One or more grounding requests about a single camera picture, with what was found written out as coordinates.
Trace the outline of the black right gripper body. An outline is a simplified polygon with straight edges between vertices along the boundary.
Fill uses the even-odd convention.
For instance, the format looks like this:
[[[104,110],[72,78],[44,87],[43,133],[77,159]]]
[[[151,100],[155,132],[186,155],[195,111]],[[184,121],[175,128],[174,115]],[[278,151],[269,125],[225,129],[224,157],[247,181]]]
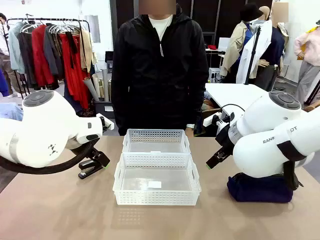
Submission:
[[[219,151],[223,153],[232,153],[235,146],[229,137],[229,129],[230,124],[228,123],[220,130],[219,133],[216,134],[215,137],[215,140],[221,146]]]

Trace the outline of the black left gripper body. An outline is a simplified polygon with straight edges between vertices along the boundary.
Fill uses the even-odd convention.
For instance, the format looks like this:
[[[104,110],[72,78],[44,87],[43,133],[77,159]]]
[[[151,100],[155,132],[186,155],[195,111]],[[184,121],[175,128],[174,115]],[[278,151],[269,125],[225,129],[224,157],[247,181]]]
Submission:
[[[101,156],[102,156],[102,152],[95,149],[95,148],[92,148],[91,149],[91,152],[88,154],[88,158],[91,159],[91,160],[100,160]]]

